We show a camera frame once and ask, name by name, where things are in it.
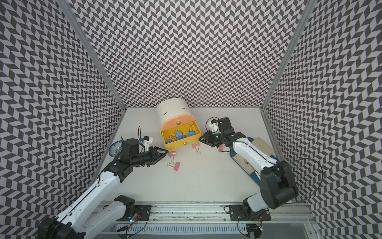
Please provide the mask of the yellow drawer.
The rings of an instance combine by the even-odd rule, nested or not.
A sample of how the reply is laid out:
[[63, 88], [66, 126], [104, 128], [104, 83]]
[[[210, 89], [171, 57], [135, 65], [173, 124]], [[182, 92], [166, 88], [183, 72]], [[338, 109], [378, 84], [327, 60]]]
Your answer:
[[180, 147], [192, 145], [192, 144], [199, 141], [199, 138], [202, 136], [201, 130], [200, 130], [196, 121], [192, 121], [191, 123], [194, 124], [194, 130], [196, 131], [196, 134], [193, 136], [189, 136], [185, 139], [180, 139], [180, 140], [176, 139], [176, 140], [174, 140], [174, 142], [171, 142], [171, 143], [166, 143], [166, 139], [169, 139], [170, 135], [174, 135], [174, 132], [176, 130], [182, 132], [183, 135], [186, 135], [186, 132], [189, 130], [189, 124], [190, 123], [187, 123], [184, 125], [179, 125], [175, 128], [171, 128], [171, 129], [168, 129], [165, 131], [161, 131], [161, 135], [162, 135], [163, 140], [164, 140], [164, 145], [165, 145], [165, 148], [167, 150], [169, 150], [169, 151], [176, 150]]

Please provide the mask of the blue binder clip mid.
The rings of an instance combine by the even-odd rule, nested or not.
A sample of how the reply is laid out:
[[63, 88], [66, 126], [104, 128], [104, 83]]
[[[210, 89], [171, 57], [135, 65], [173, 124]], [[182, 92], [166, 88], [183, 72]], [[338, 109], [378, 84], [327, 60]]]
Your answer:
[[178, 131], [178, 130], [176, 130], [176, 131], [174, 132], [174, 135], [176, 135], [177, 137], [180, 137], [180, 136], [183, 136], [183, 133], [180, 132], [180, 131]]

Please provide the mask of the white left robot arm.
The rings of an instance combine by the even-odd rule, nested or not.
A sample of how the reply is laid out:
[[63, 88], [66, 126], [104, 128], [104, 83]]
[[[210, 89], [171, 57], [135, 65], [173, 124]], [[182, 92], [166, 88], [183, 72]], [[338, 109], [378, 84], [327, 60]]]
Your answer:
[[168, 150], [151, 146], [147, 140], [123, 140], [120, 151], [82, 196], [57, 216], [46, 217], [40, 222], [37, 238], [92, 239], [117, 220], [127, 219], [130, 224], [135, 223], [140, 216], [135, 209], [135, 200], [123, 195], [97, 214], [92, 213], [135, 167], [155, 165], [167, 154]]

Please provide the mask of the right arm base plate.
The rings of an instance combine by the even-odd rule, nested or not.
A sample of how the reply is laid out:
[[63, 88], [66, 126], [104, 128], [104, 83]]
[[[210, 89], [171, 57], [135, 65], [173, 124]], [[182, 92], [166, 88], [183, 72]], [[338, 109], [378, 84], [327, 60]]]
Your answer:
[[259, 221], [262, 219], [264, 222], [271, 221], [270, 212], [263, 209], [258, 212], [253, 212], [249, 207], [244, 205], [229, 205], [228, 214], [230, 215], [231, 221], [238, 222], [240, 220], [244, 221]]

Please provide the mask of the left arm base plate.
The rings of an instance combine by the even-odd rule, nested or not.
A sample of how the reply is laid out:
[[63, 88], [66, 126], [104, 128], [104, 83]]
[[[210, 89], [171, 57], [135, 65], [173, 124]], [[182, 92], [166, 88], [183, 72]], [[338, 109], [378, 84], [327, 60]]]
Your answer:
[[127, 213], [129, 221], [135, 221], [139, 219], [139, 221], [147, 222], [149, 221], [151, 215], [152, 205], [143, 204], [143, 205], [135, 205], [134, 209], [131, 209], [129, 213]]

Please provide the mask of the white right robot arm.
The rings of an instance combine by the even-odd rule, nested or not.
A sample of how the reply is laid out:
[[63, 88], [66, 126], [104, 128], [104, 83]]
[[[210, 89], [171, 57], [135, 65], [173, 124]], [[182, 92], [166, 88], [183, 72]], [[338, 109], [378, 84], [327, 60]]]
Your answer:
[[260, 192], [243, 200], [243, 211], [248, 219], [261, 217], [267, 209], [276, 209], [298, 196], [292, 166], [266, 155], [243, 133], [236, 132], [228, 117], [209, 118], [207, 130], [199, 141], [211, 147], [224, 145], [230, 153], [242, 157], [259, 175]]

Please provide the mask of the white round drawer cabinet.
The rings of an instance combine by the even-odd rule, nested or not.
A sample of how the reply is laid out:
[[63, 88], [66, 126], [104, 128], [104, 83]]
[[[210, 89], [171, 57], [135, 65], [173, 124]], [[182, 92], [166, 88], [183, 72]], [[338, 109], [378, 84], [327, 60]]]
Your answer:
[[180, 115], [191, 115], [191, 110], [182, 98], [172, 98], [161, 102], [156, 107], [160, 124]]

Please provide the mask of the orange top drawer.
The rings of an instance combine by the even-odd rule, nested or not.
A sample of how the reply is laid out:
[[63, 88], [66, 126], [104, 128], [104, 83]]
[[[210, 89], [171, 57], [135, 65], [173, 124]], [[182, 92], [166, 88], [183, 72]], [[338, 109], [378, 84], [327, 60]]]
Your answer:
[[161, 131], [165, 131], [165, 130], [168, 130], [168, 129], [171, 129], [171, 128], [175, 128], [179, 125], [184, 125], [184, 124], [187, 124], [187, 123], [191, 123], [192, 121], [195, 121], [195, 117], [192, 116], [192, 115], [179, 115], [179, 116], [175, 116], [175, 117], [172, 117], [168, 120], [165, 120], [161, 126]]

